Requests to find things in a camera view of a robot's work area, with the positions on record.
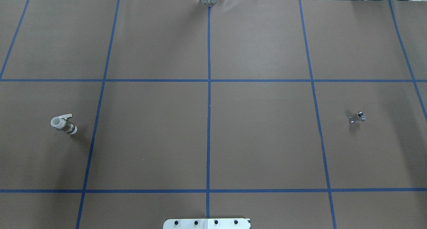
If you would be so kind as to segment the chrome metal pipe fitting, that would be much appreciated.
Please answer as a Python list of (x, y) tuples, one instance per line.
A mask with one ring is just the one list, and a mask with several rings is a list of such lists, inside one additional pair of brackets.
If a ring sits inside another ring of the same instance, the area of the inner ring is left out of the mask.
[(366, 121), (366, 115), (363, 111), (358, 111), (357, 113), (355, 113), (354, 115), (349, 117), (349, 123), (353, 124), (356, 121)]

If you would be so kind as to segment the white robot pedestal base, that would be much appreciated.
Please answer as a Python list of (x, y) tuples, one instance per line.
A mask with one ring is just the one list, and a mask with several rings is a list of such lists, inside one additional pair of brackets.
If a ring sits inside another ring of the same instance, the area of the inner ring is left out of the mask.
[(167, 219), (163, 229), (250, 229), (246, 218)]

